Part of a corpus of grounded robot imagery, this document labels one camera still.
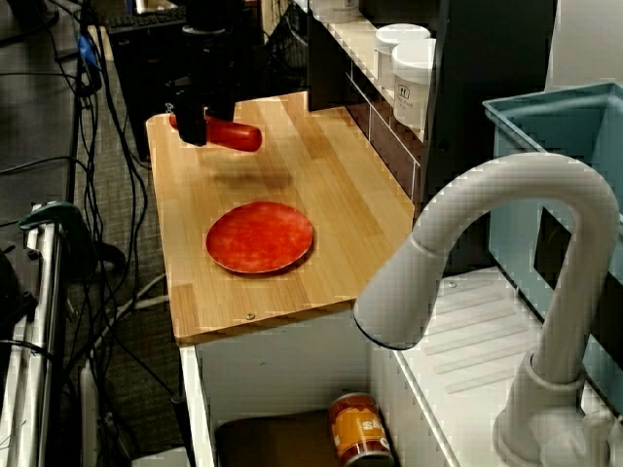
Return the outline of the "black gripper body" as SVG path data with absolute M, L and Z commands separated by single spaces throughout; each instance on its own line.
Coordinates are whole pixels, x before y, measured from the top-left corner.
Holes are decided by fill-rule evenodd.
M 237 97 L 236 42 L 232 27 L 182 28 L 186 74 L 166 84 L 168 102 L 180 106 L 234 106 Z

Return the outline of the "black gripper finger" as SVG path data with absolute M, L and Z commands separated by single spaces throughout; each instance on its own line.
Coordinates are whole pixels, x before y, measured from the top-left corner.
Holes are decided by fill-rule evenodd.
M 180 101 L 175 107 L 175 119 L 180 138 L 195 146 L 206 144 L 206 121 L 202 103 Z
M 211 100 L 207 104 L 207 115 L 225 122 L 234 120 L 236 102 L 232 99 Z

